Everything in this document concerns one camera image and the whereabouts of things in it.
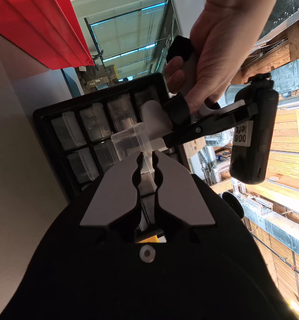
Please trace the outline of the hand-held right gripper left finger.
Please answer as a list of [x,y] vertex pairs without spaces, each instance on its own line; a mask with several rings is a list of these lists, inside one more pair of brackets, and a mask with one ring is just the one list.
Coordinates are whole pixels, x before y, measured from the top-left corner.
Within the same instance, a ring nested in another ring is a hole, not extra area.
[[131,154],[112,166],[101,180],[81,226],[108,227],[136,208],[142,168],[142,152]]

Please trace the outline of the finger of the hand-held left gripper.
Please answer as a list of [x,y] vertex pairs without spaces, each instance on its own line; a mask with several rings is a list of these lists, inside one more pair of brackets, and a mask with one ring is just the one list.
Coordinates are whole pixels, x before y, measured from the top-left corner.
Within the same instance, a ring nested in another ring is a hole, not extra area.
[[152,151],[158,150],[162,152],[168,149],[164,140],[151,140],[150,145],[151,145]]
[[141,106],[141,118],[151,141],[172,133],[173,125],[168,114],[155,100],[147,101]]

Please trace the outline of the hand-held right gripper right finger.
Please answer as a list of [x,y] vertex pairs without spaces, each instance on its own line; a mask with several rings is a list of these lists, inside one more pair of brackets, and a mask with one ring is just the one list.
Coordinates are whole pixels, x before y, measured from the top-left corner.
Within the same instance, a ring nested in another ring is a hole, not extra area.
[[155,150],[154,216],[161,228],[168,222],[180,222],[190,227],[214,226],[215,220],[191,173],[179,162]]

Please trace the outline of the clear plastic drawer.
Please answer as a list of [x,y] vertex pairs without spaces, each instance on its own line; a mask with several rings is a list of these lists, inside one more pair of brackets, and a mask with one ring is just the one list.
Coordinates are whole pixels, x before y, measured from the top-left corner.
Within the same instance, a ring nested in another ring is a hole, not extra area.
[[143,166],[141,169],[140,191],[141,220],[136,228],[136,241],[142,241],[157,234],[162,234],[154,217],[154,203],[156,184],[154,182],[155,171],[152,166],[152,148],[142,122],[133,125],[124,131],[112,135],[112,143],[119,160],[134,153],[143,153]]

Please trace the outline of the yellow plastic bin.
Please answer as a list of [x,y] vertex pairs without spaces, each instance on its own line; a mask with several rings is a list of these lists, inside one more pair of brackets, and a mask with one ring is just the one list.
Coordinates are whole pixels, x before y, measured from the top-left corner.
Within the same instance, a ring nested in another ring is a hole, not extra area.
[[166,238],[165,236],[157,237],[157,235],[154,235],[142,241],[135,241],[135,243],[166,243]]

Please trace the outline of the black drawer cabinet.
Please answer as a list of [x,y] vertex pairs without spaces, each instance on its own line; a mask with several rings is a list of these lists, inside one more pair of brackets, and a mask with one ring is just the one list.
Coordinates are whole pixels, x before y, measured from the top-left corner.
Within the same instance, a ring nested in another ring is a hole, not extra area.
[[[134,107],[137,123],[141,122],[141,112],[136,107],[135,94],[147,89],[150,86],[154,86],[157,90],[159,97],[159,103],[164,104],[168,101],[168,92],[163,75],[160,73],[150,74],[135,80],[119,82],[117,85],[92,92],[86,95],[77,96],[70,100],[59,102],[54,105],[50,105],[36,110],[33,113],[34,123],[37,132],[43,142],[45,150],[48,153],[48,157],[54,166],[57,175],[60,178],[61,185],[63,186],[68,198],[73,201],[85,188],[87,188],[92,182],[85,185],[81,185],[77,182],[77,179],[70,167],[70,163],[66,158],[72,151],[78,151],[81,148],[74,150],[64,151],[61,143],[52,127],[51,120],[60,117],[64,112],[74,111],[79,126],[83,126],[83,122],[79,118],[79,111],[92,106],[93,103],[100,102],[104,105],[105,114],[109,120],[109,124],[113,134],[118,133],[110,118],[107,103],[118,98],[123,94],[130,94],[131,102]],[[88,141],[87,132],[83,128],[83,135]],[[88,141],[88,147],[91,151],[93,160],[96,162],[97,169],[100,171],[100,175],[104,174],[101,170],[100,164],[96,158],[96,154],[92,149],[92,146],[96,143]]]

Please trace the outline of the red plastic bin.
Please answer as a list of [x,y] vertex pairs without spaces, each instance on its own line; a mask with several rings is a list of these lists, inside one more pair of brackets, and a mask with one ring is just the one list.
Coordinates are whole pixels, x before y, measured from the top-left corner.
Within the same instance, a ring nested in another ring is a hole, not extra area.
[[70,0],[0,0],[0,35],[51,70],[94,65]]

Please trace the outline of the person's left hand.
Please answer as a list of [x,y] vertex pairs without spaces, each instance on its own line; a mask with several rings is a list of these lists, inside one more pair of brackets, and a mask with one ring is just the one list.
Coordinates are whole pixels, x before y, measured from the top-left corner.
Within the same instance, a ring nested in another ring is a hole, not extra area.
[[230,85],[240,66],[251,53],[275,0],[206,1],[190,32],[189,47],[198,57],[195,83],[180,103],[177,113],[195,114],[209,99],[215,103]]

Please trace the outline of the silver pipe bundle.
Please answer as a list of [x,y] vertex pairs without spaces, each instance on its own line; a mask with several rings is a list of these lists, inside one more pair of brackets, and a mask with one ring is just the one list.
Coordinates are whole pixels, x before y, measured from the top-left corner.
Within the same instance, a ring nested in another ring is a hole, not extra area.
[[198,152],[198,156],[202,161],[202,171],[210,185],[217,184],[222,181],[220,170],[221,161],[216,156],[214,147],[225,147],[232,142],[234,129],[225,130],[220,133],[205,136],[206,145]]

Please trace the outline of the black round ribbed disc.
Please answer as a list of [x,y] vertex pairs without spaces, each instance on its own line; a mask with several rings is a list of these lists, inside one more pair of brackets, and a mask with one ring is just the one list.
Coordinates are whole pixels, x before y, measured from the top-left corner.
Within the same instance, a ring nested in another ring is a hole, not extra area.
[[235,211],[240,219],[245,217],[244,209],[239,200],[230,192],[226,191],[222,194],[222,199]]

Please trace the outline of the glass partition wall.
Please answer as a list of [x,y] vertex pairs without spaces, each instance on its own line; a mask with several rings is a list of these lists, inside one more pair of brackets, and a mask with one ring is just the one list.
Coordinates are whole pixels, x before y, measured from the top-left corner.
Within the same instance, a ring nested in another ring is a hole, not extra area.
[[172,1],[73,1],[97,70],[122,82],[162,72],[178,33]]

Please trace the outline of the metal air duct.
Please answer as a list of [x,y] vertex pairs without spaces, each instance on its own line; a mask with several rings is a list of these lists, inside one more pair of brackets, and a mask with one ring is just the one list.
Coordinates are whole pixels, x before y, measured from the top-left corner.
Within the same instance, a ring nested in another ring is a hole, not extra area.
[[299,255],[299,224],[272,210],[273,203],[257,196],[239,200],[245,216]]

